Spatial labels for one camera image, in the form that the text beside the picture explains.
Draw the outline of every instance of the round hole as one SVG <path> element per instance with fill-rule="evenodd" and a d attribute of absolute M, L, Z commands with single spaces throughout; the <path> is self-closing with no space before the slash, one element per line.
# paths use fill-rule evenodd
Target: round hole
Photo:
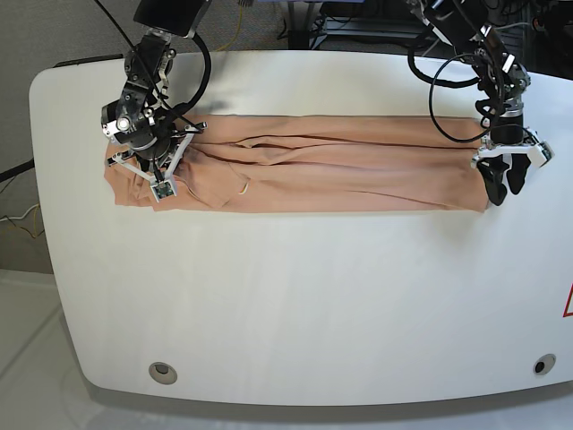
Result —
<path fill-rule="evenodd" d="M 553 354 L 547 354 L 539 358 L 534 365 L 534 374 L 537 376 L 548 374 L 555 366 L 556 361 L 557 358 Z"/>
<path fill-rule="evenodd" d="M 165 363 L 153 363 L 150 365 L 150 376 L 156 383 L 171 385 L 177 381 L 177 372 L 173 367 Z"/>

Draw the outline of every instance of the white table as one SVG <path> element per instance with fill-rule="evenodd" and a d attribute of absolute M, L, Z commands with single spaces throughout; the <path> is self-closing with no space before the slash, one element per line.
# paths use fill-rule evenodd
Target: white table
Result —
<path fill-rule="evenodd" d="M 435 60 L 420 61 L 427 72 Z M 201 59 L 179 56 L 172 100 Z M 461 64 L 446 73 L 464 79 Z M 556 152 L 519 196 L 484 214 L 154 213 L 114 205 L 102 106 L 122 61 L 48 70 L 30 90 L 38 188 L 73 343 L 113 390 L 275 405 L 476 396 L 573 380 L 573 82 L 532 76 L 526 123 Z M 201 113 L 426 115 L 403 56 L 213 55 Z M 476 89 L 436 91 L 474 116 Z M 535 361 L 557 357 L 545 376 Z M 151 363 L 178 373 L 153 381 Z"/>

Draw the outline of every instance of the tan cloth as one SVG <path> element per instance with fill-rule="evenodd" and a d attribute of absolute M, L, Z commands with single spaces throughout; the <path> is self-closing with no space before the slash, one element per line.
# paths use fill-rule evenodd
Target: tan cloth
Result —
<path fill-rule="evenodd" d="M 478 142 L 441 136 L 428 117 L 201 116 L 177 176 L 176 197 L 155 202 L 149 183 L 106 168 L 115 204 L 236 212 L 484 211 L 482 177 L 470 168 Z M 441 118 L 451 134 L 482 129 Z M 107 157 L 117 152 L 110 146 Z"/>

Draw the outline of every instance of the folded fabric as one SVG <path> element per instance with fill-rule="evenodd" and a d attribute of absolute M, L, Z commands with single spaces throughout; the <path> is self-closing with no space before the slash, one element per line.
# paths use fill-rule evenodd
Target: folded fabric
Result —
<path fill-rule="evenodd" d="M 232 212 L 484 211 L 479 142 L 443 137 L 429 117 L 194 116 L 197 134 L 175 170 L 177 196 L 156 202 L 149 183 L 118 165 L 105 178 L 115 204 Z M 449 133 L 482 131 L 439 118 Z M 108 146 L 106 157 L 118 152 Z"/>

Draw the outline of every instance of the red warning label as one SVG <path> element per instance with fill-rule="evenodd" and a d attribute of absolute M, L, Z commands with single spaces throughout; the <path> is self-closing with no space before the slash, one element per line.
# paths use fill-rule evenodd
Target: red warning label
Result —
<path fill-rule="evenodd" d="M 571 291 L 569 292 L 569 298 L 567 299 L 567 304 L 565 305 L 565 312 L 563 312 L 563 318 L 566 316 L 573 316 L 573 285 L 571 285 Z"/>

